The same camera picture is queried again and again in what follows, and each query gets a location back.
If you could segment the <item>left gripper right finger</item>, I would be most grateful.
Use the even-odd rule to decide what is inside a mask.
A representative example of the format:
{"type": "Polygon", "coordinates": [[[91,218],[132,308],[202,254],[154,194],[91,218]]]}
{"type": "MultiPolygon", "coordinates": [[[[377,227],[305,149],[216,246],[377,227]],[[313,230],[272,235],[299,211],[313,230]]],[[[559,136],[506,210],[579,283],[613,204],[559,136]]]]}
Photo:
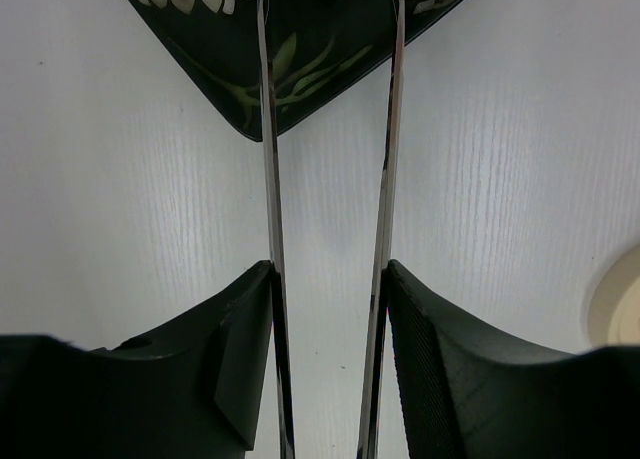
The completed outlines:
{"type": "Polygon", "coordinates": [[[635,458],[639,350],[579,354],[504,332],[398,261],[385,273],[413,458],[635,458]]]}

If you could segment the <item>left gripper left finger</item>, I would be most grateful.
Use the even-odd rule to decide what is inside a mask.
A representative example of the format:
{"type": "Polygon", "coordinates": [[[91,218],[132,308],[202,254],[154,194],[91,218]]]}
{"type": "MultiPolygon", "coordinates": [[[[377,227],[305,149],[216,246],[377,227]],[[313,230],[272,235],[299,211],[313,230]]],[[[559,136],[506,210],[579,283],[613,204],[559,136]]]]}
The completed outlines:
{"type": "Polygon", "coordinates": [[[271,334],[260,261],[114,349],[1,339],[5,458],[242,458],[255,444],[271,334]]]}

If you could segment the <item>metal tongs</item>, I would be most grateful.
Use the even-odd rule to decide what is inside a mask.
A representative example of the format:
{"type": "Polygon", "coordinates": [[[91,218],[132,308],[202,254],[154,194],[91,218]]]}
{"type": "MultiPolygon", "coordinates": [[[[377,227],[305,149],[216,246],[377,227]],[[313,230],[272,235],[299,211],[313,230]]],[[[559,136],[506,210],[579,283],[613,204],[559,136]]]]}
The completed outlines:
{"type": "MultiPolygon", "coordinates": [[[[398,149],[404,81],[403,62],[406,35],[406,1],[391,0],[395,37],[391,55],[385,155],[381,172],[376,223],[372,286],[369,304],[367,343],[361,395],[356,456],[378,456],[380,394],[387,322],[387,300],[382,279],[391,259],[398,149]]],[[[261,132],[266,175],[269,249],[271,261],[271,301],[278,398],[279,443],[282,458],[294,458],[295,435],[288,337],[285,281],[285,253],[281,205],[281,181],[276,124],[276,93],[273,60],[269,57],[267,17],[269,0],[257,0],[257,35],[260,59],[261,132]]]]}

